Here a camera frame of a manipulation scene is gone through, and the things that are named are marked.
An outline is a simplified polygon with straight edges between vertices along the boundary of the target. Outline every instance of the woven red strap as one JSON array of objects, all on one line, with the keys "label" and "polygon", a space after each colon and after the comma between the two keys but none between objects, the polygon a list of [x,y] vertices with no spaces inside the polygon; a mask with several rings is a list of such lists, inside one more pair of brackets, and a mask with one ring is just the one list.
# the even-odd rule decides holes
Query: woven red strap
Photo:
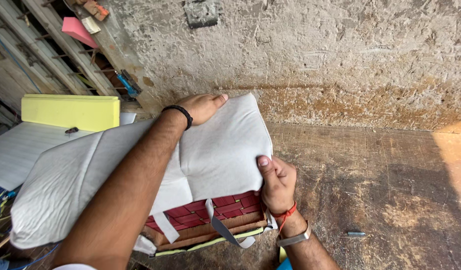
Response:
[{"label": "woven red strap", "polygon": [[279,214],[279,215],[273,214],[272,212],[270,213],[276,219],[282,218],[282,224],[280,225],[280,228],[279,228],[279,234],[287,218],[290,217],[295,212],[296,209],[297,209],[297,202],[294,201],[294,205],[289,210],[287,210],[287,212]]}]

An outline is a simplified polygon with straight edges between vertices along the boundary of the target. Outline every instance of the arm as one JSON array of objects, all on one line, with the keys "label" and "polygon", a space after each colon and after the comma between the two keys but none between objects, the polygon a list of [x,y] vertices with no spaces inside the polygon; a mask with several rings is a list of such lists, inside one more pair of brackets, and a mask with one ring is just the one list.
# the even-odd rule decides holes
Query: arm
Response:
[{"label": "arm", "polygon": [[[189,112],[193,125],[200,125],[225,101],[227,95],[194,95],[178,105]],[[176,109],[159,116],[84,209],[61,244],[54,266],[81,263],[96,269],[126,268],[186,127],[186,117]]]},{"label": "arm", "polygon": [[[288,164],[272,156],[260,156],[257,160],[259,170],[263,175],[262,200],[269,207],[270,212],[282,214],[294,205],[294,187],[297,172],[292,164]],[[282,219],[277,219],[277,224],[282,225]],[[289,238],[305,232],[307,222],[296,210],[287,218],[280,236]],[[310,270],[339,270],[335,261],[312,233],[309,239],[285,247],[290,263],[294,269]]]}]

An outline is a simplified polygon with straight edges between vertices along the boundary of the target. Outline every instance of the concrete wall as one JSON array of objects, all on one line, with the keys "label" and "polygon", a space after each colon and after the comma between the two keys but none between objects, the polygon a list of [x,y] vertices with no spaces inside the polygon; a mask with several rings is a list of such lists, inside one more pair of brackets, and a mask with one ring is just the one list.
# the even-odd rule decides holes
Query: concrete wall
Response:
[{"label": "concrete wall", "polygon": [[461,0],[221,0],[217,25],[195,29],[185,2],[101,2],[128,34],[120,46],[137,54],[146,99],[162,105],[251,91],[272,122],[461,120]]}]

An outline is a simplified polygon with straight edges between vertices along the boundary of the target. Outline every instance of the gray strap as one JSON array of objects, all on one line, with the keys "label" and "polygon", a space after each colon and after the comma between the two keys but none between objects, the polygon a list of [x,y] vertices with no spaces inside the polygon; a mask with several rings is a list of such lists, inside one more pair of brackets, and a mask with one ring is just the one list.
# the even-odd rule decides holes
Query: gray strap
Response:
[{"label": "gray strap", "polygon": [[237,242],[237,239],[235,239],[234,235],[232,235],[232,233],[227,229],[227,227],[224,224],[222,224],[222,222],[218,218],[214,217],[214,207],[212,206],[211,199],[207,199],[207,201],[205,201],[205,208],[207,209],[207,213],[209,214],[209,217],[211,219],[212,227],[227,241],[244,249],[252,246],[252,244],[255,242],[255,238],[252,236],[245,238],[242,242]]}]

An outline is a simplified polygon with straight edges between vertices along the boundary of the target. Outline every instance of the blue wire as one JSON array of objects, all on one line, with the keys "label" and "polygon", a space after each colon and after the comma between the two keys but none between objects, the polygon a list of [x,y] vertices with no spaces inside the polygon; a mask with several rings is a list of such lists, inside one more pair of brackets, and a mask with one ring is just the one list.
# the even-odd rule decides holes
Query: blue wire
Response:
[{"label": "blue wire", "polygon": [[46,255],[43,255],[43,256],[40,257],[39,259],[37,259],[37,260],[35,260],[35,261],[33,261],[33,262],[29,263],[29,264],[26,264],[26,265],[21,266],[21,267],[16,267],[16,268],[8,269],[8,270],[23,269],[23,268],[25,268],[25,267],[27,267],[27,266],[29,266],[29,265],[32,265],[32,264],[34,264],[34,263],[36,263],[36,262],[42,260],[43,258],[47,257],[47,256],[48,256],[50,253],[52,253],[52,251],[54,251],[58,246],[59,246],[59,244],[57,244],[51,251],[49,251],[49,253],[47,253]]},{"label": "blue wire", "polygon": [[4,43],[2,42],[2,40],[0,40],[0,44],[4,47],[4,49],[11,55],[12,59],[14,59],[14,61],[17,63],[17,65],[22,69],[22,71],[25,73],[25,75],[27,75],[27,78],[29,78],[29,80],[32,82],[32,84],[35,86],[35,88],[37,88],[37,91],[39,91],[40,94],[42,94],[42,92],[40,91],[40,89],[37,87],[37,85],[34,83],[34,81],[30,78],[29,74],[27,74],[27,72],[23,69],[23,67],[19,64],[19,62],[17,61],[17,59],[11,54],[11,52],[9,51],[9,49],[7,49],[7,47],[4,45]]}]

